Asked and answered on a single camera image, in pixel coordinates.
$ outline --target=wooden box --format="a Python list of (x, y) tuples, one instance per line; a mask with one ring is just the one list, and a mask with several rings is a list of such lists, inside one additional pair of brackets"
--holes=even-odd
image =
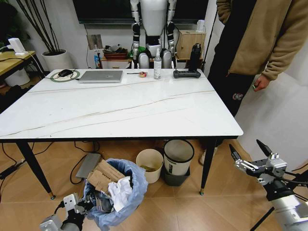
[(198, 33), (195, 30), (180, 30), (179, 41), (177, 45), (177, 56), (179, 59), (190, 59), (192, 47), (196, 43), (204, 46), (205, 33)]

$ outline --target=black pants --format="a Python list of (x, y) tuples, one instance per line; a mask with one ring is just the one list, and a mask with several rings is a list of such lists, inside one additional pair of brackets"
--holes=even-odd
[[(216, 52), (207, 79), (231, 114), (235, 116), (255, 76), (234, 73), (228, 75), (229, 65), (225, 65), (225, 63), (222, 62), (225, 60), (225, 57), (221, 57), (222, 55), (222, 52)], [(216, 147), (222, 142), (223, 140), (217, 140)]]

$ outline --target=hand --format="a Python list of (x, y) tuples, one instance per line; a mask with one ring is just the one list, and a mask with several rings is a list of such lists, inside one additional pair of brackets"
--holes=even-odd
[(260, 77), (255, 81), (254, 85), (256, 89), (254, 91), (259, 91), (265, 89), (270, 83), (270, 80), (266, 78), (264, 75), (260, 75)]

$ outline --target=cardboard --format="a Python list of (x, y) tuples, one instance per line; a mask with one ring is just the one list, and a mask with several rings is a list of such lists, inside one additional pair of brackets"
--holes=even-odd
[(122, 173), (102, 160), (95, 169), (89, 173), (88, 182), (95, 187), (95, 190), (109, 194), (108, 184), (110, 182), (117, 182), (124, 177)]
[(104, 175), (106, 175), (108, 178), (110, 178), (113, 182), (116, 182), (119, 179), (124, 178), (125, 176), (120, 173), (118, 170), (116, 170), (114, 167), (112, 167), (110, 164), (108, 164), (105, 160), (102, 160), (94, 170), (98, 170)]

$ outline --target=blue trash bag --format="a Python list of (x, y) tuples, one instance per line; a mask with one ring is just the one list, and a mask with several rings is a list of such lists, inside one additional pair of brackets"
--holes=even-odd
[[(128, 198), (127, 205), (119, 212), (115, 210), (107, 214), (100, 212), (97, 210), (96, 202), (94, 201), (94, 207), (88, 212), (87, 218), (90, 220), (94, 219), (101, 231), (108, 231), (109, 226), (116, 226), (128, 218), (143, 201), (143, 195), (148, 187), (148, 182), (144, 175), (145, 169), (128, 160), (108, 159), (106, 161), (125, 176), (132, 176), (133, 189), (132, 194)], [(93, 189), (94, 187), (89, 182), (86, 182), (84, 195), (87, 195)]]

